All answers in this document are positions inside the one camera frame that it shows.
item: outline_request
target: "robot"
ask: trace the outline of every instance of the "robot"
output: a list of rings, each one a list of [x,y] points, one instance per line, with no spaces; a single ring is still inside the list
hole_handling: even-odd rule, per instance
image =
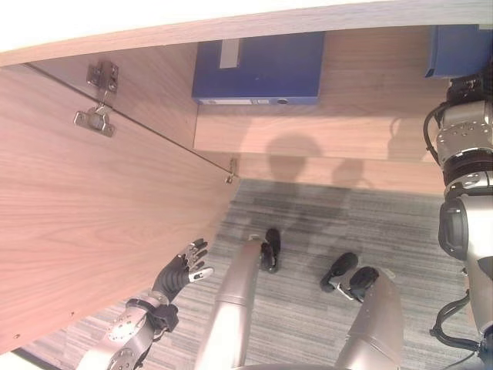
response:
[[[447,100],[424,121],[424,141],[444,176],[438,241],[450,256],[464,262],[469,289],[464,298],[444,306],[430,334],[445,345],[477,353],[493,367],[493,63],[473,76],[451,80]],[[439,132],[434,148],[428,126],[435,119]],[[189,283],[213,273],[203,267],[207,242],[196,240],[178,254],[156,278],[150,293],[130,299],[78,370],[126,370],[142,365],[152,343],[178,324],[173,299]],[[334,367],[315,365],[243,366],[259,269],[279,267],[280,234],[270,229],[264,238],[251,235],[234,258],[216,296],[206,327],[196,370],[395,370],[401,364],[404,320],[394,283],[372,267],[359,269],[337,290],[361,303],[347,341]],[[331,279],[357,266],[353,254],[341,256],[322,278]],[[471,302],[480,342],[446,335],[441,324]]]

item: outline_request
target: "robotic arm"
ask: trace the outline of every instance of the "robotic arm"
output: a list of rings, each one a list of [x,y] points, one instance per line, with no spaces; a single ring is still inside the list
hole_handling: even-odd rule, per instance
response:
[[[213,273],[202,269],[207,242],[191,243],[164,267],[147,296],[126,302],[125,311],[112,323],[96,347],[86,352],[77,370],[133,370],[142,366],[151,344],[178,324],[178,308],[171,304],[189,283]]]
[[[438,240],[450,256],[463,261],[469,280],[465,298],[447,304],[431,335],[446,345],[478,352],[493,365],[493,61],[481,73],[453,79],[447,101],[424,121],[424,140],[444,175],[445,202]],[[437,121],[436,147],[428,124]],[[441,323],[471,301],[481,343],[452,338]]]

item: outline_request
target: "cabinet hinge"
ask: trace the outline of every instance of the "cabinet hinge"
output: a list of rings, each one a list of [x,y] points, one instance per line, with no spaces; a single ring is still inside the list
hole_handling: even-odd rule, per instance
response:
[[[99,104],[87,112],[79,110],[75,114],[74,124],[107,137],[115,133],[116,128],[109,123],[109,113],[118,90],[118,72],[118,66],[109,61],[89,66],[87,83],[98,89]]]

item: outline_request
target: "wooden cabinet door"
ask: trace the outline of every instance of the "wooden cabinet door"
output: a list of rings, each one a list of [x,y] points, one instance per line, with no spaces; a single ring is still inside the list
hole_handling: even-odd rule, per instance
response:
[[[141,291],[190,241],[211,239],[227,173],[25,67],[0,69],[0,353]]]
[[[86,82],[87,69],[101,61],[119,67],[118,92],[113,108],[187,149],[194,147],[197,104],[192,100],[196,42],[128,49],[42,60],[32,65],[74,89],[97,97]],[[230,168],[228,153],[200,152],[223,169]]]

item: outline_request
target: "wood grain surface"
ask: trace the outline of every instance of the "wood grain surface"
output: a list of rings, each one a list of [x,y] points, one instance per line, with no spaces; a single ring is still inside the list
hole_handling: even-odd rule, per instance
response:
[[[170,140],[191,149],[197,104],[192,100],[196,43],[77,55],[34,62],[43,72],[96,98],[86,82],[90,65],[109,60],[119,67],[113,107]],[[228,169],[229,154],[200,155]]]
[[[427,27],[328,32],[316,106],[200,106],[195,148],[431,162],[422,125],[447,82],[424,78],[428,36]]]
[[[111,139],[74,126],[91,106],[24,66],[0,69],[0,353],[148,288],[214,237],[235,191],[118,114]]]
[[[104,22],[93,21],[95,9]],[[489,24],[491,0],[266,2],[52,0],[11,2],[0,13],[0,66],[118,49],[259,35],[402,25]]]
[[[242,179],[310,183],[350,189],[387,190],[442,195],[440,167],[433,163],[405,163],[354,158],[240,155]]]

